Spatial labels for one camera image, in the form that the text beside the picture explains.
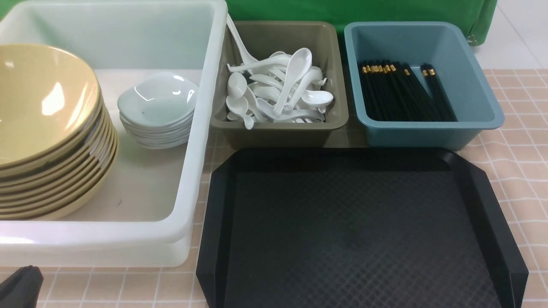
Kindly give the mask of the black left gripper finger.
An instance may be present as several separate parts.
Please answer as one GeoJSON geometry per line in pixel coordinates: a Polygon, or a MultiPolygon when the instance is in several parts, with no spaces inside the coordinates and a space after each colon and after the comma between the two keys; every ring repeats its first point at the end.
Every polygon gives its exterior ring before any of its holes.
{"type": "Polygon", "coordinates": [[[44,277],[39,267],[20,267],[0,284],[2,308],[36,308],[44,277]]]}

